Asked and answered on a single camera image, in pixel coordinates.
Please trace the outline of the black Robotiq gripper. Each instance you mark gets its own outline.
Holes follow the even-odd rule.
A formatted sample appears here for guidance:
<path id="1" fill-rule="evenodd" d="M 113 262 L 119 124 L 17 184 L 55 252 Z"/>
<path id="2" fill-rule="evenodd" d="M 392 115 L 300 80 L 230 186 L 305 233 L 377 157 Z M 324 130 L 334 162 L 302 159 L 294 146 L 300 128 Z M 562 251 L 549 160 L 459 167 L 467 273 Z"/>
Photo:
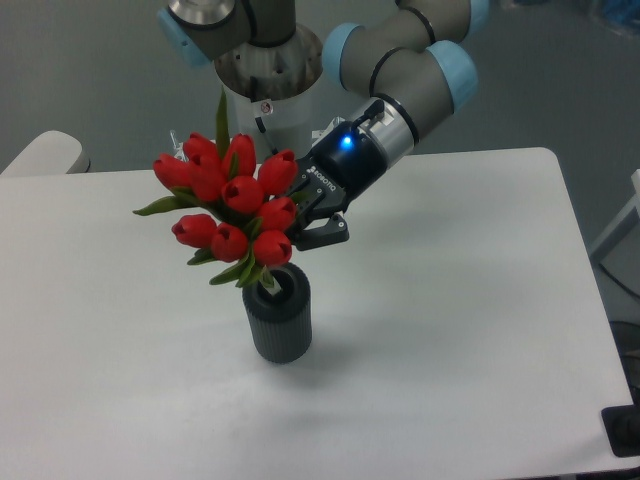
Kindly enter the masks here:
<path id="1" fill-rule="evenodd" d="M 346 210 L 386 172 L 383 153 L 364 133 L 340 124 L 299 158 L 297 165 L 289 193 L 302 194 L 298 223 L 330 218 L 323 226 L 295 231 L 292 244 L 299 251 L 308 251 L 348 241 L 346 220 L 336 212 Z"/>

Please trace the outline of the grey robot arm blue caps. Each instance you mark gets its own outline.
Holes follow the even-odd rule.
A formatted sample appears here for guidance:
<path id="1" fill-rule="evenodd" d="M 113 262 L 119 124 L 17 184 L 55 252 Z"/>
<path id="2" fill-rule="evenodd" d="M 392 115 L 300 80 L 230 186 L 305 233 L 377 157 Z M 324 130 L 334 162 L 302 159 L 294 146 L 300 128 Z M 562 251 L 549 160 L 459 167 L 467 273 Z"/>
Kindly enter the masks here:
<path id="1" fill-rule="evenodd" d="M 381 24 L 325 40 L 291 1 L 171 1 L 158 14 L 191 65 L 212 65 L 260 156 L 292 149 L 304 198 L 288 235 L 299 250 L 347 240 L 343 213 L 476 92 L 461 42 L 485 1 L 401 1 Z"/>

